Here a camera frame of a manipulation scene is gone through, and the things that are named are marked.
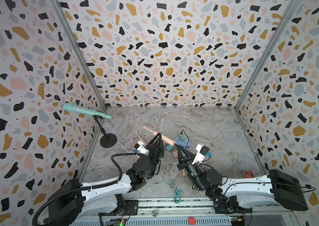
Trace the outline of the teal charger cube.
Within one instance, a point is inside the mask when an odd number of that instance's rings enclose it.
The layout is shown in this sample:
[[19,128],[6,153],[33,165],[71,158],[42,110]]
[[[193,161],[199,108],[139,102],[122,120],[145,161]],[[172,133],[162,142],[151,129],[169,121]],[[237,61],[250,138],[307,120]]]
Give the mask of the teal charger cube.
[[173,150],[173,146],[172,145],[167,145],[166,146],[166,151],[170,152]]

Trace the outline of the green charger plug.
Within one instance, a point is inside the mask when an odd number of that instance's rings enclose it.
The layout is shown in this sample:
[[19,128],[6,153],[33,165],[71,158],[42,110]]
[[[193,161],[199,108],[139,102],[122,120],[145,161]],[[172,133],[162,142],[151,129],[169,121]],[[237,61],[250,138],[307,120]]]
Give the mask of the green charger plug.
[[184,141],[184,140],[186,139],[186,135],[185,135],[184,132],[181,132],[181,133],[180,133],[179,139],[180,139],[181,141]]

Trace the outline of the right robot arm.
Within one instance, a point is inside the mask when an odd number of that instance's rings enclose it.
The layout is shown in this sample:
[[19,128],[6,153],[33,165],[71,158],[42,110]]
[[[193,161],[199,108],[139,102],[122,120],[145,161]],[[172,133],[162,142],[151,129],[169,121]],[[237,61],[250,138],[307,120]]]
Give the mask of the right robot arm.
[[203,169],[207,146],[198,145],[196,154],[179,145],[176,148],[178,169],[185,170],[196,190],[205,191],[217,214],[251,213],[253,207],[269,205],[291,211],[309,209],[304,193],[314,189],[301,186],[295,177],[272,169],[256,178],[231,179],[213,167]]

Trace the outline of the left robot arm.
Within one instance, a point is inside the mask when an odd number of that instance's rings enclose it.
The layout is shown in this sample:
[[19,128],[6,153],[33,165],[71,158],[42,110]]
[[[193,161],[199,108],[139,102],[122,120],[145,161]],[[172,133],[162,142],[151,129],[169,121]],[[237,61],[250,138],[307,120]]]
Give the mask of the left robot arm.
[[[69,226],[78,217],[91,214],[120,214],[126,205],[123,195],[141,189],[159,173],[164,152],[163,137],[157,133],[145,147],[138,144],[137,152],[112,155],[118,177],[92,183],[81,183],[78,179],[68,181],[37,210],[32,225],[40,224],[39,216],[45,209],[49,211],[47,226]],[[122,156],[138,156],[127,172],[115,161]]]

